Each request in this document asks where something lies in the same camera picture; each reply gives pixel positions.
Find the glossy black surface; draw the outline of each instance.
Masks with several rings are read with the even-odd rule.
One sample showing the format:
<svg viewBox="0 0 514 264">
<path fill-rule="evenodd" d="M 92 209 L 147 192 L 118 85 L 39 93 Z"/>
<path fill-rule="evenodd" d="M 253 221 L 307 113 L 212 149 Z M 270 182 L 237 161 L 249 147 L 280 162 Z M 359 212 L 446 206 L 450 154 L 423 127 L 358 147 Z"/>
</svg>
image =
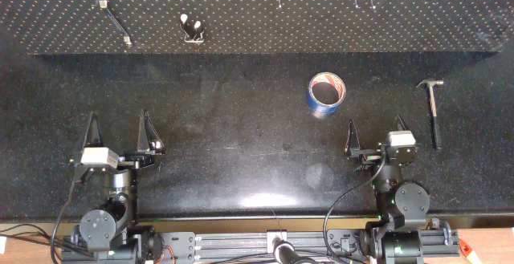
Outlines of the glossy black surface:
<svg viewBox="0 0 514 264">
<path fill-rule="evenodd" d="M 511 213 L 512 51 L 281 55 L 2 54 L 0 219 L 51 220 L 65 202 L 68 166 L 88 113 L 104 143 L 137 145 L 147 108 L 167 148 L 139 174 L 143 220 L 174 217 L 319 216 L 368 173 L 342 157 L 348 122 L 362 148 L 396 129 L 401 114 L 421 148 L 406 179 L 431 193 L 430 213 Z M 317 72 L 348 89 L 330 117 L 306 102 Z M 431 149 L 422 79 L 435 88 L 443 150 Z M 78 188 L 67 219 L 102 202 L 102 176 Z M 341 202 L 339 214 L 373 216 L 371 188 Z"/>
</svg>

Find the wooden surface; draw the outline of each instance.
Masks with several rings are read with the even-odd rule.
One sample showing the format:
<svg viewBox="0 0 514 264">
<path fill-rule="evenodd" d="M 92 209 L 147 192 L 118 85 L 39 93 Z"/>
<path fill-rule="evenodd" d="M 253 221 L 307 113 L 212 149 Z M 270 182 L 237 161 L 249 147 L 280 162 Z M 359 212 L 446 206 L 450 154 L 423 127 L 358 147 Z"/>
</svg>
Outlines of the wooden surface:
<svg viewBox="0 0 514 264">
<path fill-rule="evenodd" d="M 514 233 L 508 229 L 460 229 L 459 237 L 478 254 L 482 263 L 514 263 Z M 6 253 L 0 254 L 0 263 L 51 264 L 50 248 L 7 239 Z M 469 263 L 459 258 L 425 258 L 427 264 Z"/>
</svg>

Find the hammer handle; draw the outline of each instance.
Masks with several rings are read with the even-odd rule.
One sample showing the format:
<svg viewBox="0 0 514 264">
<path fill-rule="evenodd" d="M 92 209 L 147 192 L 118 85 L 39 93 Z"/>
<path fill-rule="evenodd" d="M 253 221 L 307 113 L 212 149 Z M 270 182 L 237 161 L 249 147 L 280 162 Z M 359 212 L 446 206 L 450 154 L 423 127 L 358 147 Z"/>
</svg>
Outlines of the hammer handle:
<svg viewBox="0 0 514 264">
<path fill-rule="evenodd" d="M 432 116 L 432 133 L 434 136 L 434 150 L 440 151 L 441 146 L 441 130 L 437 122 L 437 116 Z"/>
</svg>

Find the white rubber tip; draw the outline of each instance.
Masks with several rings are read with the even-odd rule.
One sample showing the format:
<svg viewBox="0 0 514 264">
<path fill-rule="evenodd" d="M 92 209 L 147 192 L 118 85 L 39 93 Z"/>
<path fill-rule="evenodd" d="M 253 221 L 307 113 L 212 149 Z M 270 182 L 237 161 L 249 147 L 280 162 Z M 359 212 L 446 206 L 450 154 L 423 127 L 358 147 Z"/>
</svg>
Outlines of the white rubber tip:
<svg viewBox="0 0 514 264">
<path fill-rule="evenodd" d="M 187 14 L 183 14 L 180 16 L 180 21 L 182 22 L 182 24 L 186 24 L 186 21 L 187 21 Z"/>
</svg>

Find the roll of tape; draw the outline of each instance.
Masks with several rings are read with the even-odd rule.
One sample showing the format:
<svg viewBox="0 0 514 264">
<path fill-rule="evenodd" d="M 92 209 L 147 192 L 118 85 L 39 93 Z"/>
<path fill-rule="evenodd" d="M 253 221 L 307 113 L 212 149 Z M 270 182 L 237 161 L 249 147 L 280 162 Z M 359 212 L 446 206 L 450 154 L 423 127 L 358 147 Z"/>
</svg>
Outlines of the roll of tape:
<svg viewBox="0 0 514 264">
<path fill-rule="evenodd" d="M 315 75 L 308 84 L 308 105 L 317 112 L 329 114 L 336 111 L 345 95 L 345 83 L 339 76 L 330 72 Z"/>
</svg>

